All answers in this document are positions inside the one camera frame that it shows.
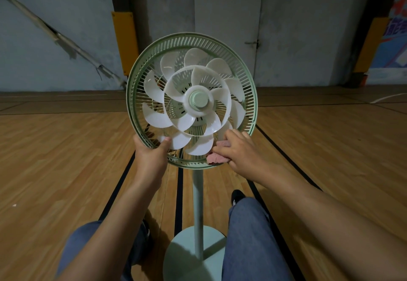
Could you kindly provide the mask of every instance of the white door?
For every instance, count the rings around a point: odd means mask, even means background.
[[[195,0],[195,32],[232,48],[254,77],[261,0]]]

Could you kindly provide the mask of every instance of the round fan base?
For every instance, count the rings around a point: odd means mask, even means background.
[[[194,227],[178,233],[164,257],[164,281],[221,281],[226,237],[212,227],[203,227],[203,261],[195,256]]]

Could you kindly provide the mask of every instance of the fan grille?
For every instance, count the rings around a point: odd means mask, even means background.
[[[190,48],[199,48],[209,55],[209,59],[222,58],[229,65],[232,76],[221,75],[222,78],[234,77],[239,79],[242,84],[245,98],[242,102],[243,108],[246,110],[245,118],[239,128],[240,131],[246,131],[252,134],[256,125],[257,119],[257,93],[254,86],[252,76],[241,58],[232,51],[228,46],[214,38],[198,33],[176,33],[153,42],[147,47],[137,58],[131,69],[129,80],[127,83],[127,111],[130,121],[137,134],[141,137],[145,145],[155,148],[157,144],[157,136],[163,134],[162,129],[155,128],[149,125],[144,119],[142,112],[143,102],[147,103],[155,111],[163,113],[162,104],[153,101],[144,91],[144,80],[151,70],[154,70],[155,79],[158,86],[163,90],[166,79],[162,75],[160,69],[161,57],[170,51],[178,51],[180,53],[176,60],[175,71],[184,66],[185,53]],[[171,99],[165,95],[165,106],[167,112],[173,113],[174,110]],[[223,104],[217,104],[216,112],[222,115],[224,112]],[[189,133],[199,135],[205,128],[202,126],[192,126]],[[165,135],[172,135],[177,130],[174,127],[164,129]],[[191,142],[184,148],[191,147],[195,144],[197,138],[193,137]],[[205,169],[213,167],[206,163],[205,156],[192,156],[184,152],[184,149],[171,151],[168,155],[169,162],[173,165],[189,169]]]

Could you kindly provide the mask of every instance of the standing fan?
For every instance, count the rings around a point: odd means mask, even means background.
[[[203,225],[203,169],[214,166],[206,163],[206,154],[227,129],[250,135],[254,130],[257,94],[249,70],[222,42],[176,33],[153,42],[137,58],[126,100],[144,144],[155,148],[172,137],[169,162],[194,170],[195,225],[168,246],[164,281],[221,280],[225,237]]]

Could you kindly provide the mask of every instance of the yellow padding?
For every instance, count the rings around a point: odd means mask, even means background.
[[[120,59],[122,60],[123,73],[128,76],[139,55],[133,13],[112,12],[112,17]]]
[[[386,29],[389,18],[374,18],[370,26],[368,35],[366,36],[365,43],[363,44],[359,58],[356,62],[354,73],[367,72],[372,64],[374,54],[380,44],[381,38]]]

